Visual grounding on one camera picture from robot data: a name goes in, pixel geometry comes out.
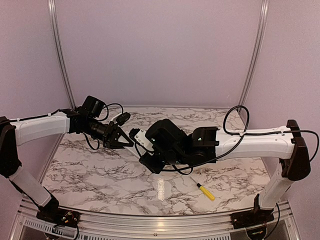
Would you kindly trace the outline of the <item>white remote control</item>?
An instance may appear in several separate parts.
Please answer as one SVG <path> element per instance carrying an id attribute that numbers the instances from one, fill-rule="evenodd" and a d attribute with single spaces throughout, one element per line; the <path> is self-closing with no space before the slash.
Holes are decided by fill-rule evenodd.
<path id="1" fill-rule="evenodd" d="M 121 115 L 122 115 L 122 113 L 119 113 L 119 114 L 115 115 L 114 117 L 111 118 L 111 121 L 116 123 L 117 122 L 117 118 L 119 118 Z M 137 150 L 135 149 L 134 146 L 133 147 L 125 146 L 124 148 L 126 150 L 128 150 L 130 153 L 132 153 L 137 159 L 139 159 L 138 152 L 137 152 Z"/>

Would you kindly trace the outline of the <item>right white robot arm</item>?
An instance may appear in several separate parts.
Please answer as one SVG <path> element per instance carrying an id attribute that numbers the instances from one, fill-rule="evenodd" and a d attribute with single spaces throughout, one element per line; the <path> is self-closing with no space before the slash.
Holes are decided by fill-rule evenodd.
<path id="1" fill-rule="evenodd" d="M 279 164 L 265 189 L 255 198 L 254 208 L 247 219 L 258 224 L 276 206 L 276 202 L 293 182 L 306 178 L 311 172 L 308 147 L 297 122 L 289 120 L 285 126 L 262 130 L 228 130 L 198 127 L 187 135 L 171 120 L 155 122 L 148 130 L 134 134 L 136 146 L 144 154 L 139 162 L 154 174 L 178 172 L 234 158 L 278 158 Z"/>

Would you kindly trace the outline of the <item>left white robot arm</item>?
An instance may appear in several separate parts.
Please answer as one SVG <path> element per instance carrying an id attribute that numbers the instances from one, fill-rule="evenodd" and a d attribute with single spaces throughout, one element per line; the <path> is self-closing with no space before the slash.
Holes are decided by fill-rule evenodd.
<path id="1" fill-rule="evenodd" d="M 39 211 L 53 223 L 60 222 L 64 216 L 59 201 L 22 167 L 17 147 L 44 137 L 72 133 L 86 134 L 101 141 L 108 149 L 132 147 L 133 141 L 121 129 L 130 118 L 129 113 L 122 113 L 116 122 L 103 124 L 98 118 L 105 107 L 103 101 L 87 96 L 76 109 L 59 109 L 27 118 L 0 118 L 1 176 L 33 200 Z"/>

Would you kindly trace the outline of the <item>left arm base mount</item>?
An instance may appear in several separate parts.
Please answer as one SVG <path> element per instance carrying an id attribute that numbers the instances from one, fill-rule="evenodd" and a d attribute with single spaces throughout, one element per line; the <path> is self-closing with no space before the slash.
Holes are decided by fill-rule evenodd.
<path id="1" fill-rule="evenodd" d="M 36 217 L 57 226 L 76 228 L 80 219 L 80 213 L 78 211 L 58 208 L 53 212 L 38 211 Z"/>

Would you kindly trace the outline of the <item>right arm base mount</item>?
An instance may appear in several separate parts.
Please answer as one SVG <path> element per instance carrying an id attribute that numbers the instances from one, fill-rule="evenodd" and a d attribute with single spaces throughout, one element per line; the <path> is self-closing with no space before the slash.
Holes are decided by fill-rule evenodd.
<path id="1" fill-rule="evenodd" d="M 234 229 L 252 227 L 273 221 L 273 210 L 247 210 L 231 214 Z"/>

